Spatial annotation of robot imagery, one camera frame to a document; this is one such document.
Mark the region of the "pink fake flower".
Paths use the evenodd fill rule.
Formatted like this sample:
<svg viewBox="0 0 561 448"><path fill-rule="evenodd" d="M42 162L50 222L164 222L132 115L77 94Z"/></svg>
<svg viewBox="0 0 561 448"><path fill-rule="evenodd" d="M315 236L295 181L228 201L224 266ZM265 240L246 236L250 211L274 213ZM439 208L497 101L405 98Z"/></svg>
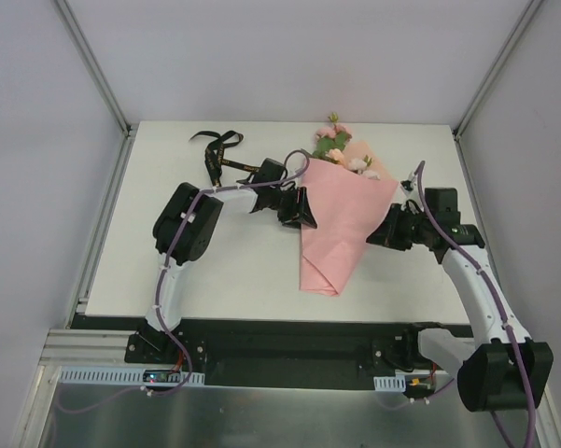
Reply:
<svg viewBox="0 0 561 448"><path fill-rule="evenodd" d="M328 115L328 123L319 128L315 133L315 149L313 156L316 159L332 161L331 152L343 153L352 139L350 129L340 122L336 112Z"/></svg>

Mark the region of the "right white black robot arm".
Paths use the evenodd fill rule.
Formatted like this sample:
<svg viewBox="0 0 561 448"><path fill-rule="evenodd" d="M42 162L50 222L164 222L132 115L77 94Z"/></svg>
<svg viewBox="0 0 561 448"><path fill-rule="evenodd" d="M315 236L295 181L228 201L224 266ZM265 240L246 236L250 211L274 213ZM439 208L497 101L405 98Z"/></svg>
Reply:
<svg viewBox="0 0 561 448"><path fill-rule="evenodd" d="M464 224L454 188L419 190L401 184L403 203L391 204L372 245L406 251L425 246L455 286L472 331L461 342L444 325L414 323L397 345L402 368L423 368L430 361L447 371L471 412L536 408L549 378L554 354L536 342L517 320L491 269L478 228Z"/></svg>

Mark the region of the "pink wrapping paper sheet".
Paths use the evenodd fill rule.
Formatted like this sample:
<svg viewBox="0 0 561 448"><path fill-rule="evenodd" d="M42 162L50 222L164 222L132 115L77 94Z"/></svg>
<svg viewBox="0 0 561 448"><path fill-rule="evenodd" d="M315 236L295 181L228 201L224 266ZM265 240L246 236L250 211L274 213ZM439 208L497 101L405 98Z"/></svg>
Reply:
<svg viewBox="0 0 561 448"><path fill-rule="evenodd" d="M312 160L302 177L317 228L302 227L300 290L338 296L360 262L367 237L386 218L400 187L364 141L344 150L353 158L373 159L380 180L371 180L329 161Z"/></svg>

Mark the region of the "black ribbon gold lettering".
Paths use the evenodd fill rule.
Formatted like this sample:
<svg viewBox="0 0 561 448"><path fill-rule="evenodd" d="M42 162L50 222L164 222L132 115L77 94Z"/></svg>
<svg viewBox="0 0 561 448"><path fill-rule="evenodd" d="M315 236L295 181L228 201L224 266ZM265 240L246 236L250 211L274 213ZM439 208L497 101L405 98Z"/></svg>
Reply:
<svg viewBox="0 0 561 448"><path fill-rule="evenodd" d="M225 152L228 148L237 147L243 142L244 135L242 133L236 131L227 131L225 133L199 131L190 139L193 140L197 137L207 137L210 139L204 150L204 164L213 187L218 188L222 186L221 177L224 166L249 173L250 175L259 171L258 166L225 158Z"/></svg>

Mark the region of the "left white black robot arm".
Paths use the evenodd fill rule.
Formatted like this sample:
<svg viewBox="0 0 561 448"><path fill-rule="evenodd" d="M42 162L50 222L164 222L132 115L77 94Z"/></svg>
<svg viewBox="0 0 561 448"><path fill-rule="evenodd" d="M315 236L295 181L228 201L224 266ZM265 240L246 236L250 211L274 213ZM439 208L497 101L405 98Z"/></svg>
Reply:
<svg viewBox="0 0 561 448"><path fill-rule="evenodd" d="M197 189L185 182L177 187L152 230L159 270L153 303L135 333L133 345L139 353L160 363L172 361L177 352L188 353L174 335L182 321L182 288L189 267L205 253L222 217L271 209L285 226L317 227L306 188L294 186L310 163L305 156L303 167L288 175L285 164L267 159L258 173L231 186Z"/></svg>

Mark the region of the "peach fake flower stem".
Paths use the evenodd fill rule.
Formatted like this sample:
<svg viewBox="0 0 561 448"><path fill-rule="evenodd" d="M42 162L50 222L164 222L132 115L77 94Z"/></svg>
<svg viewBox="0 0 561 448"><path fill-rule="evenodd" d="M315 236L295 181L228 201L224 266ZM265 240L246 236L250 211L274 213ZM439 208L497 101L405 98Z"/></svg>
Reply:
<svg viewBox="0 0 561 448"><path fill-rule="evenodd" d="M338 148L330 149L327 152L327 158L334 164L341 165L342 167L347 166L347 161L343 152Z"/></svg>

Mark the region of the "pale pink fake flower stem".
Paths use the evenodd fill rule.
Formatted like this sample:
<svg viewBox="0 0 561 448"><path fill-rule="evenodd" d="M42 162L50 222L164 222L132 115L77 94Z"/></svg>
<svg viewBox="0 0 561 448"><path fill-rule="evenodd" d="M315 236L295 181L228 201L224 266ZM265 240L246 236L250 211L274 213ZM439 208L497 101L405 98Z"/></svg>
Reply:
<svg viewBox="0 0 561 448"><path fill-rule="evenodd" d="M371 180L380 180L381 176L378 172L372 169L373 159L369 156L364 156L362 159L353 158L351 159L346 168L357 175L363 176Z"/></svg>

